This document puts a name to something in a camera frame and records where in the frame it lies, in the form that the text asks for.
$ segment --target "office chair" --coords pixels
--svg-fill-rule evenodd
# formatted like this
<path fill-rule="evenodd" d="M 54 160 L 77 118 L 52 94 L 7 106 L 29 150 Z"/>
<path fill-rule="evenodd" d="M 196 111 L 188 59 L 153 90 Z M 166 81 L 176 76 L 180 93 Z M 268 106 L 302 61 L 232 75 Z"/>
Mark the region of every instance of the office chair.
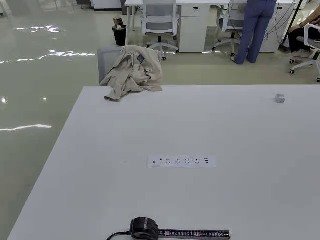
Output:
<path fill-rule="evenodd" d="M 312 59 L 309 58 L 301 58 L 301 57 L 293 57 L 292 59 L 290 59 L 290 64 L 294 64 L 296 62 L 296 60 L 301 60 L 304 61 L 301 64 L 298 64 L 294 67 L 292 67 L 290 69 L 290 74 L 293 75 L 295 74 L 295 69 L 298 68 L 302 68 L 304 66 L 308 66 L 308 65 L 313 65 L 316 66 L 317 70 L 318 70 L 318 78 L 316 79 L 317 83 L 320 83 L 320 60 L 318 60 L 318 57 L 320 55 L 320 43 L 315 42 L 315 40 L 308 38 L 309 35 L 309 28 L 314 28 L 320 31 L 320 27 L 316 26 L 316 25 L 307 25 L 304 27 L 304 36 L 299 36 L 297 37 L 297 40 L 300 42 L 303 42 L 304 45 L 309 46 L 313 49 L 315 49 L 317 52 L 315 53 L 315 55 L 313 56 Z"/>
<path fill-rule="evenodd" d="M 143 18 L 142 33 L 147 34 L 171 34 L 173 40 L 177 40 L 178 19 L 176 0 L 142 0 Z M 158 41 L 152 45 L 147 44 L 147 48 L 155 49 L 159 47 L 162 60 L 167 60 L 163 47 L 174 49 L 178 52 L 176 46 L 162 41 L 158 36 Z"/>
<path fill-rule="evenodd" d="M 241 8 L 243 5 L 243 3 L 234 4 L 232 1 L 230 1 L 226 13 L 223 13 L 222 9 L 218 9 L 217 23 L 219 23 L 219 27 L 222 30 L 222 32 L 231 33 L 231 38 L 226 40 L 218 39 L 212 48 L 212 52 L 214 52 L 218 46 L 230 44 L 232 49 L 231 57 L 235 56 L 235 44 L 240 44 L 240 40 L 236 39 L 235 36 L 236 34 L 240 36 L 240 32 L 242 32 L 243 29 L 245 17 L 245 14 L 243 13 L 243 8 Z M 219 27 L 217 27 L 216 29 L 214 39 L 217 39 Z"/>

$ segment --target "shoe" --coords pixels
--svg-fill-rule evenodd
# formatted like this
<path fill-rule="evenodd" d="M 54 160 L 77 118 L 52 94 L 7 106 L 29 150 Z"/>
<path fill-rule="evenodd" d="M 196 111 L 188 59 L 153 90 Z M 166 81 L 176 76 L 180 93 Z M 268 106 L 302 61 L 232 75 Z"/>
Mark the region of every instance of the shoe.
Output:
<path fill-rule="evenodd" d="M 295 58 L 309 58 L 312 55 L 312 52 L 300 49 L 299 51 L 294 51 L 292 56 Z"/>

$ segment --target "blue jeans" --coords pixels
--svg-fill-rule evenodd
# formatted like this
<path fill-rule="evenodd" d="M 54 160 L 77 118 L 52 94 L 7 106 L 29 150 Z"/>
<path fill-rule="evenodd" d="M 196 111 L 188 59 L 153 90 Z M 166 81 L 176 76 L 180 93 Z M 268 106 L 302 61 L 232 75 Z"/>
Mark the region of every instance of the blue jeans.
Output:
<path fill-rule="evenodd" d="M 257 61 L 275 6 L 276 2 L 273 0 L 248 0 L 244 9 L 242 37 L 234 59 L 235 63 L 244 64 L 253 32 L 253 41 L 248 51 L 247 60 L 253 64 Z"/>

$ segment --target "beige jacket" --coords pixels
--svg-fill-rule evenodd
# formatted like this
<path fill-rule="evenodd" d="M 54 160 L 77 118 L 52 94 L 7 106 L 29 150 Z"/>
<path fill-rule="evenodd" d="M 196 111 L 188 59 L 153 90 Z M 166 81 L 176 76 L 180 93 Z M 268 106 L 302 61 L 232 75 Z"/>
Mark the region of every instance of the beige jacket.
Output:
<path fill-rule="evenodd" d="M 125 46 L 114 61 L 111 71 L 100 83 L 101 86 L 113 88 L 105 98 L 117 101 L 129 92 L 162 91 L 163 73 L 158 56 L 157 50 Z"/>

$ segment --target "electrical outlet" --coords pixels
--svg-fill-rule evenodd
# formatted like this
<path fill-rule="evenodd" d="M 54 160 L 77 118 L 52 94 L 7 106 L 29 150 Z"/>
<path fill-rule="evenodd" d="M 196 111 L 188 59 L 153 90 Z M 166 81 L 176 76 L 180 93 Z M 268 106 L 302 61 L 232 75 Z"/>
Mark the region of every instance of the electrical outlet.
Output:
<path fill-rule="evenodd" d="M 165 156 L 150 155 L 147 160 L 148 168 L 215 168 L 214 156 Z"/>

